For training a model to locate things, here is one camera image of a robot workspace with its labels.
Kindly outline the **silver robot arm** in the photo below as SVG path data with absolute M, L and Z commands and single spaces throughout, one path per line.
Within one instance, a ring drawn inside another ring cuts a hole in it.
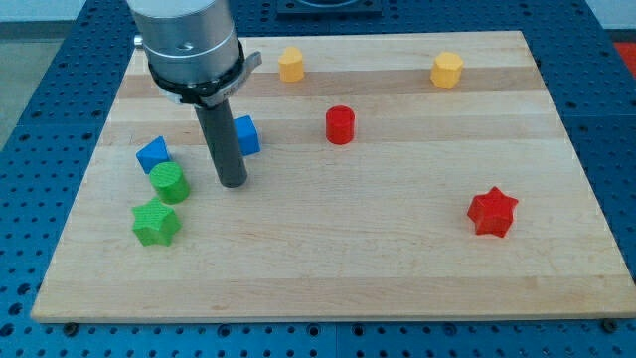
M 180 103 L 213 107 L 262 64 L 246 55 L 229 0 L 128 0 L 150 74 Z

